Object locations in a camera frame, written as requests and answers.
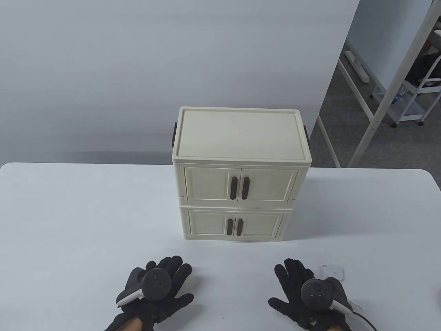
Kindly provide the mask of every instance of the white partition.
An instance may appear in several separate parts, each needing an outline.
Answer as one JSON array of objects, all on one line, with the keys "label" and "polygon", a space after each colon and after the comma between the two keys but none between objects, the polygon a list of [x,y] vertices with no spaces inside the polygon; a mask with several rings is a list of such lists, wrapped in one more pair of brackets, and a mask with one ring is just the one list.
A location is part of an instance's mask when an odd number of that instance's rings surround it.
[{"label": "white partition", "polygon": [[432,0],[360,0],[347,43],[384,90],[389,88]]},{"label": "white partition", "polygon": [[299,109],[311,131],[358,0],[0,5],[0,165],[145,162],[179,108]]}]

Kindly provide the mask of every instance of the black bag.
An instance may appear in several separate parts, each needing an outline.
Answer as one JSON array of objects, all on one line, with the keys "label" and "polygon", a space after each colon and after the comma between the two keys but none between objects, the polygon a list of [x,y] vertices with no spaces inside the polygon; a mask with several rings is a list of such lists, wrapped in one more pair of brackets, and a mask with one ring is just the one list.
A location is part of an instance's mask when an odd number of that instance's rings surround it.
[{"label": "black bag", "polygon": [[[421,84],[423,78],[427,75],[436,59],[441,55],[441,52],[423,55],[418,57],[412,65],[409,73],[406,76],[406,80],[418,87]],[[441,78],[441,61],[437,64],[435,69],[430,74],[429,78]],[[439,86],[441,82],[426,82],[424,87]]]}]

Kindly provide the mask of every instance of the cabinet lid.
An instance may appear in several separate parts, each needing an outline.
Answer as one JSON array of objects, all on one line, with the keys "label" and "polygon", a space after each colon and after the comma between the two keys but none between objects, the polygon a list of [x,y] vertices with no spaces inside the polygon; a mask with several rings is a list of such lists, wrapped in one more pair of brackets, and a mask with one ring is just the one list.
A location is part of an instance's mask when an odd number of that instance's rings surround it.
[{"label": "cabinet lid", "polygon": [[173,161],[309,166],[311,155],[298,110],[182,107]]}]

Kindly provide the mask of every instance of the gray floor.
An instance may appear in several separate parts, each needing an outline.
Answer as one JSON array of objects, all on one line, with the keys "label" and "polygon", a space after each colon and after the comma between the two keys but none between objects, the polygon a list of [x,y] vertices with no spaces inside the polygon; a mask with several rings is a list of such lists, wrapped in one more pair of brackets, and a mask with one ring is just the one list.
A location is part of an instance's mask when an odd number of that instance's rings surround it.
[{"label": "gray floor", "polygon": [[[368,106],[375,112],[378,103],[369,99],[374,84],[362,83],[346,59],[343,56],[341,59],[365,97]],[[425,104],[430,100],[426,98],[420,102]],[[438,103],[422,127],[416,122],[409,121],[399,123],[397,128],[391,128],[392,120],[386,115],[358,167],[425,169],[441,186],[440,108],[440,103]],[[369,122],[337,68],[323,102],[320,116],[340,164],[345,167]],[[334,167],[318,125],[311,134],[311,153],[313,166]]]}]

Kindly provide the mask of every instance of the cream cabinet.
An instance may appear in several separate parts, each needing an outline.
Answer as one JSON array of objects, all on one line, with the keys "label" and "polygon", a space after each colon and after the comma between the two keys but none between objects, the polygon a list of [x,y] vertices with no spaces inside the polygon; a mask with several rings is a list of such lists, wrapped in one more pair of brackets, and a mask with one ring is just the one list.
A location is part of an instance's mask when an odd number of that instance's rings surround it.
[{"label": "cream cabinet", "polygon": [[223,211],[182,211],[185,237],[205,240],[280,240],[290,213],[249,214]]},{"label": "cream cabinet", "polygon": [[182,107],[172,145],[186,238],[282,238],[311,164],[298,110]]}]

